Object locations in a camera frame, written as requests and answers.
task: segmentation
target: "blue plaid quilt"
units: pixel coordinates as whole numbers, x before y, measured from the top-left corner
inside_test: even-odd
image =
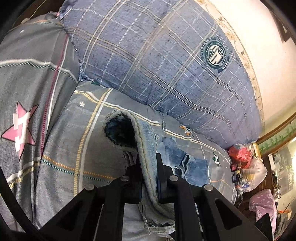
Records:
[[[117,89],[223,148],[258,138],[249,77],[194,0],[66,0],[60,18],[80,80]]]

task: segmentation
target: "circular logo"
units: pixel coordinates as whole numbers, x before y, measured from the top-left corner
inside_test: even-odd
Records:
[[[216,37],[210,37],[204,41],[201,54],[207,65],[213,69],[222,71],[228,64],[229,57],[226,56],[222,42]]]

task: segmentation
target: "beige wall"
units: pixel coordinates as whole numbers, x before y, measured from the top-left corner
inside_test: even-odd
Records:
[[[267,133],[296,111],[296,46],[282,43],[269,10],[259,0],[211,0],[240,38],[253,65]]]

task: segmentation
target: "metal screw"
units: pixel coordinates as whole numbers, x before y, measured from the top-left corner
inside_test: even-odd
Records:
[[[85,190],[87,190],[87,191],[91,191],[91,190],[93,190],[94,189],[94,185],[93,184],[89,184],[89,185],[87,185],[86,187],[85,187]]]
[[[206,184],[206,185],[204,186],[204,189],[207,190],[207,191],[212,191],[212,190],[213,190],[213,186],[210,185],[210,184]]]
[[[120,180],[123,181],[123,182],[127,182],[127,181],[129,181],[129,176],[122,176],[120,178]]]
[[[170,180],[173,181],[173,182],[176,182],[176,181],[179,180],[179,178],[177,176],[175,176],[175,175],[172,175],[172,176],[170,176]]]

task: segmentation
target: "pink star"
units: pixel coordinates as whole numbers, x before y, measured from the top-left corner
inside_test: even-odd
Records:
[[[15,151],[19,153],[19,159],[22,157],[25,144],[36,145],[28,128],[28,124],[37,107],[38,105],[34,105],[30,111],[26,111],[25,108],[17,102],[16,113],[13,113],[13,125],[1,136],[4,139],[15,142]]]

